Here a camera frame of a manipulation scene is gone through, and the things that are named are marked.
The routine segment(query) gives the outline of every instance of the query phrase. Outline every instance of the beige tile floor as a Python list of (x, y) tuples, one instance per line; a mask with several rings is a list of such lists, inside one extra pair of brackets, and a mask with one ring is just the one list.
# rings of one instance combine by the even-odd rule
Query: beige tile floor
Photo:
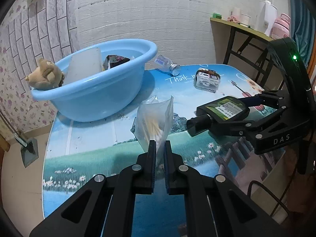
[(1, 174), (1, 194), (4, 210), (20, 231), (28, 237), (43, 219), (42, 172), (49, 134), (37, 136), (39, 158), (24, 167), (18, 143), (4, 154)]

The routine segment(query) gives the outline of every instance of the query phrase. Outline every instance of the white kettle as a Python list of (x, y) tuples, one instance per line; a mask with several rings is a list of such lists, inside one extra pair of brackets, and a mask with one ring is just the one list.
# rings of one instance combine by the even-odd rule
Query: white kettle
[(255, 30), (270, 36), (271, 28), (277, 18), (277, 8), (268, 0), (260, 1), (258, 14), (256, 15)]

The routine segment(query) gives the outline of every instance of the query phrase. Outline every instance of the metal screw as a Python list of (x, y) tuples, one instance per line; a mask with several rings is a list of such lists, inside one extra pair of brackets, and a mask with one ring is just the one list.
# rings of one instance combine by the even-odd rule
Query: metal screw
[(185, 171), (188, 171), (189, 168), (188, 168), (187, 165), (181, 165), (181, 166), (179, 166), (179, 170), (182, 171), (182, 172), (185, 172)]
[(220, 183), (223, 183), (226, 180), (225, 176), (223, 176), (223, 175), (218, 175), (215, 177), (215, 179), (217, 182), (220, 182)]
[(141, 169), (142, 169), (141, 165), (135, 164), (135, 165), (132, 166), (132, 170), (133, 171), (140, 171)]
[(94, 177), (94, 180), (96, 181), (96, 182), (102, 182), (103, 180), (104, 180), (104, 176), (103, 175), (96, 175), (95, 177)]

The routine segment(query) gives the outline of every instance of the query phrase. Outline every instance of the blue table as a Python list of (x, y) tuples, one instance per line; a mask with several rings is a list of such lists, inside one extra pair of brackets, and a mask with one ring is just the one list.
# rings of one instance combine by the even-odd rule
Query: blue table
[[(194, 87), (198, 68), (215, 70), (221, 76), (216, 93)], [(190, 137), (184, 131), (187, 119), (194, 117), (196, 107), (230, 95), (237, 98), (255, 95), (263, 89), (237, 69), (227, 65), (189, 65), (181, 74), (171, 77), (157, 70), (146, 71), (137, 97), (118, 113), (95, 122), (73, 122), (58, 113), (47, 144), (43, 172), (43, 211), (47, 217), (95, 174), (118, 174), (134, 164), (143, 153), (131, 132), (137, 108), (156, 95), (159, 101), (174, 97), (174, 124), (168, 139), (173, 152), (182, 155), (186, 164), (201, 174), (225, 174), (243, 191), (251, 180), (262, 181), (282, 155), (274, 151), (263, 156), (241, 137), (215, 137), (205, 131)], [(273, 111), (251, 108), (248, 119), (258, 120)], [(163, 178), (163, 164), (156, 170), (154, 194), (137, 195), (132, 236), (180, 236), (184, 228), (183, 196), (168, 196)]]

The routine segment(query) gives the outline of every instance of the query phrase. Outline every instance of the teal curtain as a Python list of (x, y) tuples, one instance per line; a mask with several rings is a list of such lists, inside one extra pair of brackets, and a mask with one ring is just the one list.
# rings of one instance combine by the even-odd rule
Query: teal curtain
[(313, 51), (315, 19), (302, 0), (290, 0), (290, 4), (291, 38), (295, 41), (305, 67), (307, 67)]

